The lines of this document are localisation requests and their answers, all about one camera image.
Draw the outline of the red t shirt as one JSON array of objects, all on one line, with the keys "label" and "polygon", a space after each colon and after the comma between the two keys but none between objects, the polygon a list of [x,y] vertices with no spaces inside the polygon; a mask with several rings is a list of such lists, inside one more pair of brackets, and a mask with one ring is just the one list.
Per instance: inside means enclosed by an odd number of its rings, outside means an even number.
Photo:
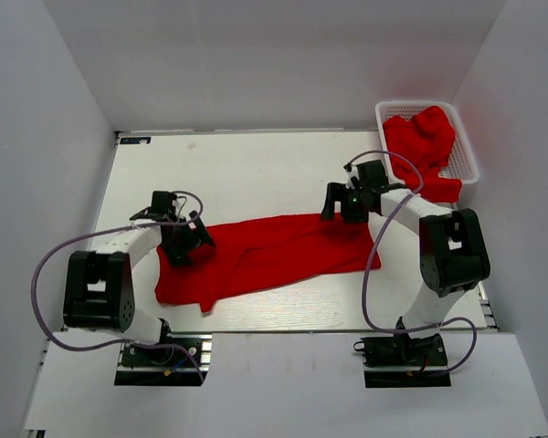
[{"label": "red t shirt", "polygon": [[164,305],[197,304],[206,313],[225,298],[284,287],[316,276],[378,269],[366,223],[336,216],[290,214],[212,225],[214,240],[193,250],[188,266],[172,266],[163,249],[155,296]]}]

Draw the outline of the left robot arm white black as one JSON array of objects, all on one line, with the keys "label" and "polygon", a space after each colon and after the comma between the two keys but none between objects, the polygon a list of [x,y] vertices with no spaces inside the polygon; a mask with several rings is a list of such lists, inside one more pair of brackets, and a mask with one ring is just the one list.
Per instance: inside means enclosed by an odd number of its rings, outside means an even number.
[{"label": "left robot arm white black", "polygon": [[156,250],[171,267],[190,266],[193,251],[215,244],[201,219],[203,210],[193,193],[155,191],[150,205],[132,215],[127,226],[108,232],[111,240],[74,252],[68,260],[64,323],[128,342],[161,343],[168,324],[137,308],[132,270]]}]

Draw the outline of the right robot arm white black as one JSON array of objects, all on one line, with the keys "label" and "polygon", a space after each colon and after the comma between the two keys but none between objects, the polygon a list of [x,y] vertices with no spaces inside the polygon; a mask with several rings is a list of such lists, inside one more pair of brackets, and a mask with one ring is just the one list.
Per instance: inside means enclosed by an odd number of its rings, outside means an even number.
[{"label": "right robot arm white black", "polygon": [[[428,339],[446,326],[454,305],[478,283],[490,276],[490,259],[477,213],[453,210],[429,200],[401,183],[388,181],[380,160],[344,165],[347,182],[330,182],[321,211],[323,221],[335,216],[340,205],[346,223],[365,224],[370,214],[385,218],[364,269],[362,310],[366,323],[375,331],[411,339]],[[392,221],[415,233],[419,242],[421,287],[408,311],[395,328],[379,328],[369,318],[367,283],[379,242]]]}]

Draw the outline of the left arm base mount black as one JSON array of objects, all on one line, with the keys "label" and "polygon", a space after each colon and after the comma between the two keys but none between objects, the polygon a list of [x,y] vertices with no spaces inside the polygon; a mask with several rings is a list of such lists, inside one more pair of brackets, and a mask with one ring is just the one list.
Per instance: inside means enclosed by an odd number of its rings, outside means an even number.
[{"label": "left arm base mount black", "polygon": [[115,372],[117,387],[201,387],[210,368],[212,336],[169,334],[171,348],[122,347]]}]

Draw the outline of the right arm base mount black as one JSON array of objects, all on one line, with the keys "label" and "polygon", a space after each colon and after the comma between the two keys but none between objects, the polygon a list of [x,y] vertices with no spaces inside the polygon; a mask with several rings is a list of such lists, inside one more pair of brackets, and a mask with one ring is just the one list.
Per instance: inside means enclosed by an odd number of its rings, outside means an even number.
[{"label": "right arm base mount black", "polygon": [[363,356],[366,389],[445,388],[451,386],[448,357],[440,335],[366,337],[353,344]]}]

